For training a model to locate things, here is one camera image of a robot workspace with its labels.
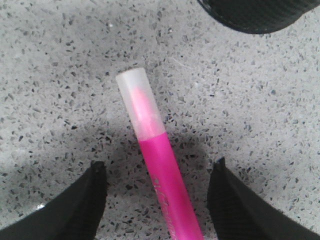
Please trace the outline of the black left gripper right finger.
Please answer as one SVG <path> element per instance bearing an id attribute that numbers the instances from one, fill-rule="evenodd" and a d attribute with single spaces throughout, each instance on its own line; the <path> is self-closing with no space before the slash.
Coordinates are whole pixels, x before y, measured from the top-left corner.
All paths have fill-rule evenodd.
<path id="1" fill-rule="evenodd" d="M 207 208 L 220 240 L 318 240 L 319 234 L 269 205 L 239 180 L 225 158 L 213 164 Z"/>

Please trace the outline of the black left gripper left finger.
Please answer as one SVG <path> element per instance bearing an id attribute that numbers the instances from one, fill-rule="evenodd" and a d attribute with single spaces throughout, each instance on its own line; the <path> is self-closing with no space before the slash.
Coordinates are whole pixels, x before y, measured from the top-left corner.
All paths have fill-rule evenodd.
<path id="1" fill-rule="evenodd" d="M 0 231 L 2 240 L 93 240 L 105 211 L 106 166 L 92 162 L 61 194 Z"/>

